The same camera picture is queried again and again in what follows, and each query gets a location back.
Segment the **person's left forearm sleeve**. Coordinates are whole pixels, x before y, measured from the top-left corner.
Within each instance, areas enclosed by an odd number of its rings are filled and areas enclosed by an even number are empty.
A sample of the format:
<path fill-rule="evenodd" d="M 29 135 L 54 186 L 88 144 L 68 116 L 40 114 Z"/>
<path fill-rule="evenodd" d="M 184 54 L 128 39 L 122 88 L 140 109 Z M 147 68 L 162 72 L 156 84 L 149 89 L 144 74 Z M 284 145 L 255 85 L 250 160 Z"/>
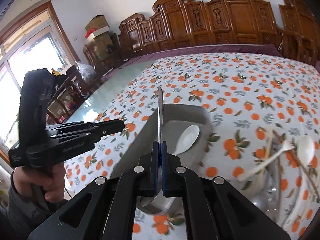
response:
<path fill-rule="evenodd" d="M 11 174 L 9 205 L 1 207 L 1 239 L 27 239 L 30 233 L 41 225 L 53 213 L 40 206 L 40 198 L 34 193 L 33 198 L 22 197 L 16 190 Z M 58 210 L 67 200 L 51 203 Z"/>

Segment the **person's left hand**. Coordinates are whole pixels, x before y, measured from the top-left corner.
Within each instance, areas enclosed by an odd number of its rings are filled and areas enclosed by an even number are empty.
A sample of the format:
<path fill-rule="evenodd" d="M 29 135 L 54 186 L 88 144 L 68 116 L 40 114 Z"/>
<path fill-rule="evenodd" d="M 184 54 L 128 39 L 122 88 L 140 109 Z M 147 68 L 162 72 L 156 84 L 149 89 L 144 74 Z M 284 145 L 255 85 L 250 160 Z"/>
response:
<path fill-rule="evenodd" d="M 33 198 L 33 186 L 43 187 L 44 198 L 50 203 L 63 200 L 65 191 L 65 168 L 63 163 L 52 167 L 52 174 L 44 173 L 29 167 L 17 167 L 13 172 L 13 182 L 17 192 L 25 198 Z"/>

